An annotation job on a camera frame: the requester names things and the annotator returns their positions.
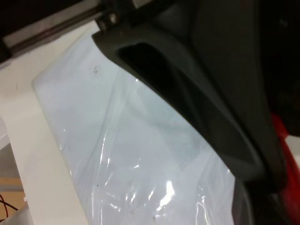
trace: red object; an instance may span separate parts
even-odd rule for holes
[[[282,191],[282,198],[289,216],[295,224],[300,225],[300,171],[290,148],[285,142],[285,139],[289,134],[283,125],[283,122],[274,114],[272,115],[272,118],[286,163],[287,185]]]
[[[2,197],[2,195],[0,195],[0,198],[1,198],[1,200],[2,200],[3,202],[5,202],[4,199],[3,199],[3,197]],[[5,208],[6,218],[7,218],[7,217],[8,217],[8,209],[6,208],[6,204],[3,203],[3,205],[4,205],[4,208]]]

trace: plastic bag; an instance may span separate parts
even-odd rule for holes
[[[89,223],[233,224],[233,175],[93,32],[33,82]]]

